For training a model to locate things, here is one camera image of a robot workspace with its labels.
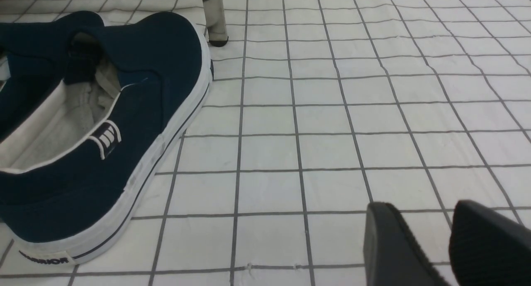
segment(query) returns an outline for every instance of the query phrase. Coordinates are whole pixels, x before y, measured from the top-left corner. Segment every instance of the shoe logo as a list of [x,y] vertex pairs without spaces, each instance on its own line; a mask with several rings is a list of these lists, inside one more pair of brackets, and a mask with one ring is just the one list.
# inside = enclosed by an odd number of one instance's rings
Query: shoe logo
[[68,258],[66,258],[66,257],[59,258],[59,259],[38,259],[38,258],[30,257],[30,256],[24,254],[21,251],[19,251],[19,253],[22,256],[24,256],[27,260],[33,261],[35,263],[40,263],[40,264],[63,264],[63,263],[68,263]]
[[116,123],[112,120],[105,120],[96,131],[89,136],[100,150],[102,160],[106,159],[114,148],[122,141],[122,135]]

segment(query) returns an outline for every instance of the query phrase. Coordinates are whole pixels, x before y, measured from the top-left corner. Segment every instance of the sneaker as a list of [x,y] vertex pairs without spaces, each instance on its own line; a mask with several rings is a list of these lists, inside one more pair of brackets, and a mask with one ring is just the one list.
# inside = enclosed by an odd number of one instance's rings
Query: sneaker
[[57,80],[0,143],[0,218],[20,254],[49,265],[87,262],[120,238],[213,76],[205,37],[171,12],[82,27],[67,44],[101,50],[95,80]]
[[95,12],[74,12],[51,23],[0,23],[0,141],[47,97],[67,65],[72,81],[81,75],[74,69],[95,65],[90,56],[73,56],[68,64],[65,44],[76,27],[103,25]]

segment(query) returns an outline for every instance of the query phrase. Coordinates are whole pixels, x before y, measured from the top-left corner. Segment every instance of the canvas shoe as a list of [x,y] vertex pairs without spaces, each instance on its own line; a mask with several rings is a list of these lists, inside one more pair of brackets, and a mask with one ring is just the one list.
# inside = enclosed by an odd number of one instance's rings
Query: canvas shoe
[[88,65],[97,60],[75,51],[68,57],[66,40],[76,27],[103,25],[95,12],[74,12],[51,23],[0,23],[0,141],[47,97],[67,67],[68,82],[90,75]]
[[0,217],[20,254],[49,265],[84,263],[118,240],[213,75],[205,37],[171,12],[82,27],[72,43],[104,53],[95,82],[58,80],[0,143]]

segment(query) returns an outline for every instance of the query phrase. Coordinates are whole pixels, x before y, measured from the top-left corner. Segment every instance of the shoe lining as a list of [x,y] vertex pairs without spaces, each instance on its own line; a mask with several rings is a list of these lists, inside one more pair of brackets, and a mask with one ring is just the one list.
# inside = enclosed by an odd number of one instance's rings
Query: shoe lining
[[9,63],[7,63],[7,55],[5,52],[0,52],[0,91],[5,85],[5,81],[11,77],[9,71]]
[[102,59],[95,77],[94,82],[70,85],[61,81],[44,103],[0,144],[0,169],[27,170],[57,157],[87,137],[110,113],[120,90],[116,69],[106,59]]

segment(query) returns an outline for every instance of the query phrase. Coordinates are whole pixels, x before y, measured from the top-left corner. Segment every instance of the black rubber foot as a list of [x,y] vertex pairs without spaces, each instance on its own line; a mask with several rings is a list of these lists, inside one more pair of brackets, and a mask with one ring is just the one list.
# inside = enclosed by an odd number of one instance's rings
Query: black rubber foot
[[368,205],[363,257],[368,286],[449,286],[389,203]]
[[531,231],[479,203],[459,201],[450,263],[462,286],[531,285]]
[[225,41],[210,41],[210,44],[212,46],[215,46],[216,48],[220,48],[220,47],[226,45],[227,42],[229,42],[229,38],[228,37],[227,37],[227,40],[225,40]]

